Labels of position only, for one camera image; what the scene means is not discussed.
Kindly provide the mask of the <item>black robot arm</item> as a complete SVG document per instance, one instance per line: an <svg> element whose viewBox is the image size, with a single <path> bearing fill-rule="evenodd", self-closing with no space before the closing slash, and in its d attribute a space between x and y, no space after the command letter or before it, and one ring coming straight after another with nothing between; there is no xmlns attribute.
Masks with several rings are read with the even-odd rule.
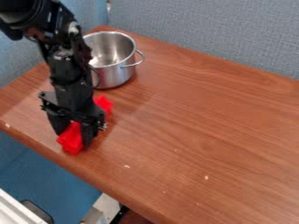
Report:
<svg viewBox="0 0 299 224"><path fill-rule="evenodd" d="M60 0L0 0L0 31L37 44L53 87L39 93L41 109L56 134L79 123L83 145L89 146L107 126L105 112L93 101L91 48L72 12Z"/></svg>

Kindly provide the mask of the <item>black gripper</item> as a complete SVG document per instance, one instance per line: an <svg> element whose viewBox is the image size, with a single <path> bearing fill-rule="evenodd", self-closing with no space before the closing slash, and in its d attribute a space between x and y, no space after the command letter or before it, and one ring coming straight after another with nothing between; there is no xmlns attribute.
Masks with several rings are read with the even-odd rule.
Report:
<svg viewBox="0 0 299 224"><path fill-rule="evenodd" d="M92 99L92 85L85 81L55 85L53 91L41 91L41 109L47 112L52 129L59 136L71 125L80 123L83 146L88 147L99 130L107 127L105 112Z"/></svg>

